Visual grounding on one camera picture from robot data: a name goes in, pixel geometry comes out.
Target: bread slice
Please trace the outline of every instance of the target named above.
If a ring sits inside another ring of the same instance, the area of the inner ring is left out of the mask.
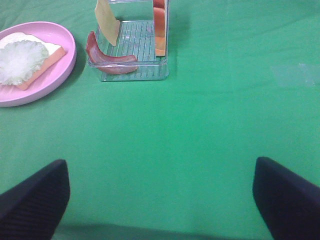
[[[166,55],[167,6],[165,0],[153,0],[155,55]]]
[[[57,61],[59,61],[65,54],[66,51],[64,48],[58,44],[44,42],[37,38],[34,35],[31,34],[25,34],[23,32],[15,32],[12,34],[9,34],[2,38],[0,40],[0,49],[4,48],[7,44],[11,44],[14,42],[19,42],[22,40],[29,40],[34,42],[40,42],[42,43],[45,48],[48,50],[48,58],[44,60],[41,68],[34,72],[31,78],[29,78],[27,81],[23,82],[20,85],[16,85],[21,90],[26,90],[32,84],[40,75],[42,75],[50,66],[55,64]]]

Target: cheese slice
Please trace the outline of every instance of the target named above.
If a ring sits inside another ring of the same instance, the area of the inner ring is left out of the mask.
[[[5,48],[7,44],[12,44],[22,40],[29,40],[42,43],[48,50],[48,58],[44,60],[43,64],[41,65],[41,68],[38,71],[34,72],[31,78],[29,78],[27,81],[23,82],[20,85],[16,85],[19,89],[26,90],[30,86],[30,84],[32,84],[50,66],[59,61],[66,54],[66,51],[62,46],[58,44],[42,41],[34,35],[25,34],[23,32],[14,32],[0,39],[0,49]]]
[[[120,21],[111,11],[108,0],[97,0],[94,13],[102,34],[109,43],[116,46]]]

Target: pink plate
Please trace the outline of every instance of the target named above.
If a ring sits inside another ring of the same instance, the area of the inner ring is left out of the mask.
[[[0,39],[15,32],[32,34],[42,41],[61,45],[66,55],[48,68],[27,90],[0,85],[0,107],[27,104],[51,93],[67,79],[76,63],[75,39],[65,27],[47,21],[27,22],[0,31]]]

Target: clear plastic container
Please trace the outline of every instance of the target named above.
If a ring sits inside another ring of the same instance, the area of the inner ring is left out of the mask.
[[[169,75],[169,0],[165,1],[167,6],[165,56],[156,56],[153,13],[137,14],[132,5],[138,2],[152,4],[153,0],[109,0],[112,11],[118,9],[118,12],[115,11],[115,17],[121,21],[117,44],[112,46],[98,27],[95,32],[98,46],[107,55],[115,57],[135,55],[137,61],[93,63],[88,59],[88,65],[93,68],[137,67],[137,70],[127,74],[109,74],[96,69],[101,73],[102,82],[163,80]]]

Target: green fabric surface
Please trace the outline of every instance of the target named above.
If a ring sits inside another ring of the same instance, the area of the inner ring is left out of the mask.
[[[67,160],[59,239],[82,239],[64,226],[114,224],[271,240],[252,196],[256,158],[320,185],[319,1],[171,0],[169,77],[141,82],[100,82],[87,65],[95,0],[1,3],[0,30],[49,21],[76,41],[60,87],[0,108],[0,192]]]

